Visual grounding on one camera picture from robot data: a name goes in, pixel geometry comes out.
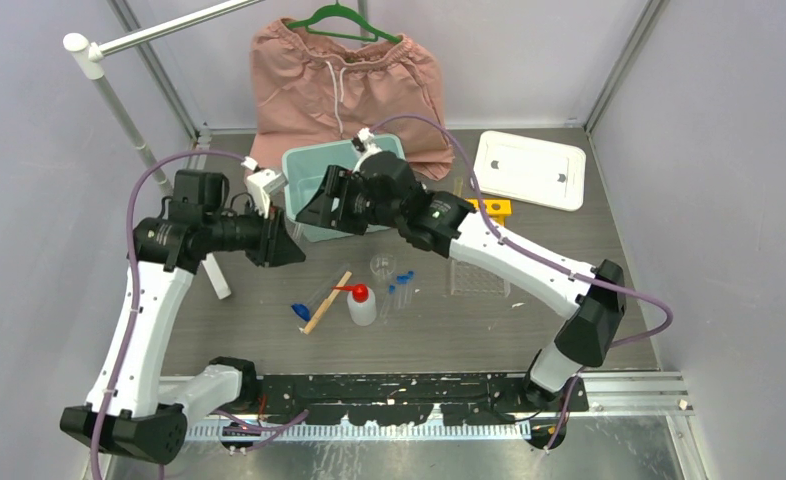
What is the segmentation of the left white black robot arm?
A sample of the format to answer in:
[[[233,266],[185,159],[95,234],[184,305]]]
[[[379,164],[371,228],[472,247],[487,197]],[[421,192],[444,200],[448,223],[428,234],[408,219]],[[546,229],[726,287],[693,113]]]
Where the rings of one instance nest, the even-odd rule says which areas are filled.
[[[225,175],[180,170],[156,217],[129,235],[126,295],[110,350],[85,403],[64,409],[61,430],[97,452],[165,466],[180,452],[187,429],[220,408],[246,413],[261,397],[249,360],[217,357],[165,394],[160,372],[171,332],[206,257],[241,251],[253,265],[301,263],[285,212],[271,202],[287,183],[283,173],[251,170],[242,212],[229,202]]]

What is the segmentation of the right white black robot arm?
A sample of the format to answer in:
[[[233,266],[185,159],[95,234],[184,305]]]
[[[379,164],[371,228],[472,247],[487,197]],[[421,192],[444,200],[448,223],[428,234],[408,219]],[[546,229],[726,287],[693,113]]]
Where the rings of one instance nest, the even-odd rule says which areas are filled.
[[[468,201],[425,187],[407,162],[389,151],[353,169],[331,165],[296,219],[362,235],[370,226],[394,229],[411,246],[480,267],[549,306],[565,322],[527,371],[524,396],[551,409],[570,377],[603,364],[625,314],[622,268],[593,266],[544,249],[499,226]]]

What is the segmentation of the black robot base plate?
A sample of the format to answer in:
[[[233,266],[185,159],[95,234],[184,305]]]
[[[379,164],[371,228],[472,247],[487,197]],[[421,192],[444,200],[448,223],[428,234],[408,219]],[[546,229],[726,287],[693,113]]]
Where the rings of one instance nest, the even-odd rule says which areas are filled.
[[[536,399],[527,379],[516,373],[307,374],[265,375],[246,399],[223,406],[227,413],[261,414],[284,424],[302,412],[305,425],[422,425],[434,409],[445,426],[508,425],[547,418],[563,407],[589,409],[584,383],[547,401]]]

